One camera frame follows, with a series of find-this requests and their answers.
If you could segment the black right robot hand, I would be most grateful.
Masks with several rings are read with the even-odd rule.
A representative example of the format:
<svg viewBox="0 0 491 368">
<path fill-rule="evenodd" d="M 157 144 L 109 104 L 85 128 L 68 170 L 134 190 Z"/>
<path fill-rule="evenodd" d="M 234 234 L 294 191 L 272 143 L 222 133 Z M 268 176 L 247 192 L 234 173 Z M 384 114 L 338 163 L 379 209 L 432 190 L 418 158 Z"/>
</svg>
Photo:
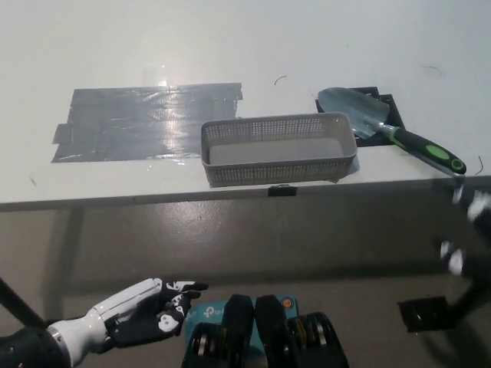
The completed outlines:
<svg viewBox="0 0 491 368">
<path fill-rule="evenodd" d="M 466 220 L 490 247 L 490 192 L 464 184 L 453 188 L 443 186 L 442 191 L 465 214 Z M 433 246 L 445 269 L 453 275 L 481 284 L 490 284 L 490 257 L 476 256 L 446 238 L 436 237 Z"/>
</svg>

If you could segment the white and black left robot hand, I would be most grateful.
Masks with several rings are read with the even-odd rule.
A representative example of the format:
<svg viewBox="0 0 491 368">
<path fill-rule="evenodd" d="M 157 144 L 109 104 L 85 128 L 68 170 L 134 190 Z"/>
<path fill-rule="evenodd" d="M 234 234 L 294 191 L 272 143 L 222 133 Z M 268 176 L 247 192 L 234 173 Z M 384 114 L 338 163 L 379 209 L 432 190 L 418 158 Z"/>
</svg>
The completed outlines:
<svg viewBox="0 0 491 368">
<path fill-rule="evenodd" d="M 84 316 L 48 327 L 68 367 L 79 366 L 89 353 L 105 353 L 156 343 L 180 335 L 191 302 L 208 284 L 148 278 L 99 304 Z"/>
</svg>

